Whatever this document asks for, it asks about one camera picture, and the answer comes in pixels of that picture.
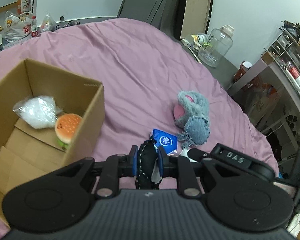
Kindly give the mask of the person's left hand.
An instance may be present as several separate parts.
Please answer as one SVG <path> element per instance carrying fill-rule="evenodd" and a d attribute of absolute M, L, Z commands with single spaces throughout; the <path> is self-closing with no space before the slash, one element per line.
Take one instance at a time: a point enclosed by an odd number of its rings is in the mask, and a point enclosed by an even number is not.
<path fill-rule="evenodd" d="M 282 182 L 279 181 L 274 181 L 273 184 L 281 189 L 283 189 L 284 191 L 286 191 L 291 198 L 294 198 L 295 194 L 296 194 L 296 188 L 290 185 L 286 185 Z"/>

